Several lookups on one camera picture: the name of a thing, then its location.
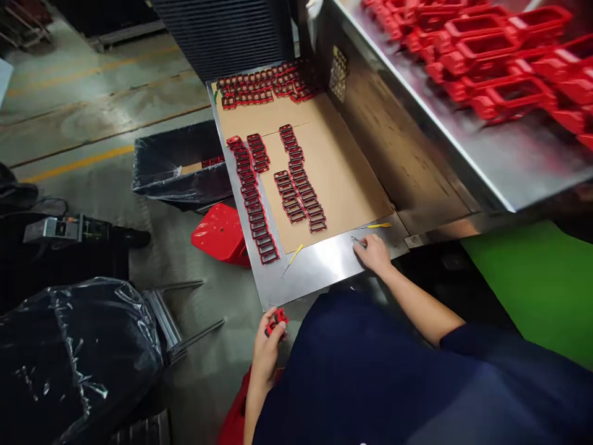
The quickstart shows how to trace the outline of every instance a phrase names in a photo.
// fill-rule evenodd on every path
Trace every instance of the person's left hand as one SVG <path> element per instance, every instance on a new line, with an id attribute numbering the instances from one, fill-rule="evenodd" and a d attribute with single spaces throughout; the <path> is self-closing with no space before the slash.
<path id="1" fill-rule="evenodd" d="M 251 365 L 251 384 L 257 385 L 266 392 L 272 389 L 276 376 L 276 361 L 278 359 L 278 344 L 286 332 L 286 323 L 281 321 L 276 325 L 269 337 L 266 337 L 266 326 L 272 321 L 278 308 L 272 307 L 261 318 L 258 333 L 253 345 L 253 364 Z"/>

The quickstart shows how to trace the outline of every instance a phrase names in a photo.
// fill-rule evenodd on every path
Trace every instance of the sleeve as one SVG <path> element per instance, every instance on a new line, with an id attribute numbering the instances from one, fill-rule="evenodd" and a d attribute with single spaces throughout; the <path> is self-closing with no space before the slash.
<path id="1" fill-rule="evenodd" d="M 440 346 L 493 365 L 520 386 L 536 389 L 579 423 L 591 421 L 593 373 L 566 357 L 519 335 L 471 323 L 448 333 Z"/>

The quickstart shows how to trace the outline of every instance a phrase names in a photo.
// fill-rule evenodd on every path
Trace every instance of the green surface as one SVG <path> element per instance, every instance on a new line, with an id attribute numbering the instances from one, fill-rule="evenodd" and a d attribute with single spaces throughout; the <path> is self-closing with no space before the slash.
<path id="1" fill-rule="evenodd" d="M 549 221 L 462 244 L 527 340 L 593 370 L 593 245 Z"/>

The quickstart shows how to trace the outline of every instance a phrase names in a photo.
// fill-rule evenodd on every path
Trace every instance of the dark blue shirt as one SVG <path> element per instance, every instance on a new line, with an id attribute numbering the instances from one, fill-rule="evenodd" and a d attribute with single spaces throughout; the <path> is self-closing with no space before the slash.
<path id="1" fill-rule="evenodd" d="M 440 346 L 356 292 L 320 296 L 253 443 L 593 443 L 593 373 L 487 326 L 466 324 Z"/>

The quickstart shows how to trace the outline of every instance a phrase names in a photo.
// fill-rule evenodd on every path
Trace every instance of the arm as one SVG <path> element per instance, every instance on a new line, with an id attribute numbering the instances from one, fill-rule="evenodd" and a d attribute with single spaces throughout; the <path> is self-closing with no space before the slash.
<path id="1" fill-rule="evenodd" d="M 362 241 L 366 241 L 367 247 L 364 249 L 355 244 L 356 254 L 365 266 L 387 284 L 416 329 L 433 346 L 438 347 L 441 338 L 465 324 L 455 312 L 420 289 L 392 266 L 389 250 L 381 238 L 372 234 Z"/>
<path id="2" fill-rule="evenodd" d="M 259 322 L 258 332 L 253 345 L 253 363 L 249 388 L 247 389 L 247 402 L 245 404 L 245 429 L 243 430 L 243 445 L 251 445 L 255 426 L 259 414 L 264 406 L 264 401 L 274 385 L 276 376 L 276 360 L 278 359 L 278 343 L 283 339 L 286 323 L 281 321 L 266 337 L 266 326 L 270 322 L 277 308 L 268 309 Z"/>

